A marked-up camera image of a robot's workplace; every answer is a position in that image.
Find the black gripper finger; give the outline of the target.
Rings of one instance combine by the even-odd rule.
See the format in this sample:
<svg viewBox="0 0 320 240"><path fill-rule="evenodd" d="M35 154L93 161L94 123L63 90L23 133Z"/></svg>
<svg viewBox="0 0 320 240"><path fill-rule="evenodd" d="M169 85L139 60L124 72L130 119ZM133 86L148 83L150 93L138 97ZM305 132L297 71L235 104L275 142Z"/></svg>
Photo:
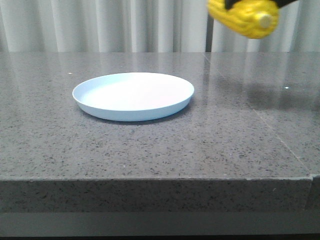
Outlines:
<svg viewBox="0 0 320 240"><path fill-rule="evenodd" d="M276 3L278 8L285 7L295 1L297 1L297 0L274 0L274 2Z"/></svg>

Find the black gripper finger corn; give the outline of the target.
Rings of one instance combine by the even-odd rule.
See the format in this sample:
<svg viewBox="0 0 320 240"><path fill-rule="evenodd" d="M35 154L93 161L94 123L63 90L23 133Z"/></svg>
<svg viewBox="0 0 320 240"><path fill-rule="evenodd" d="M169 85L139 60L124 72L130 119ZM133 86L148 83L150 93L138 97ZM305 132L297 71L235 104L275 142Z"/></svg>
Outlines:
<svg viewBox="0 0 320 240"><path fill-rule="evenodd" d="M224 0L224 8L226 10L230 10L233 8L234 4L239 2L240 0Z"/></svg>

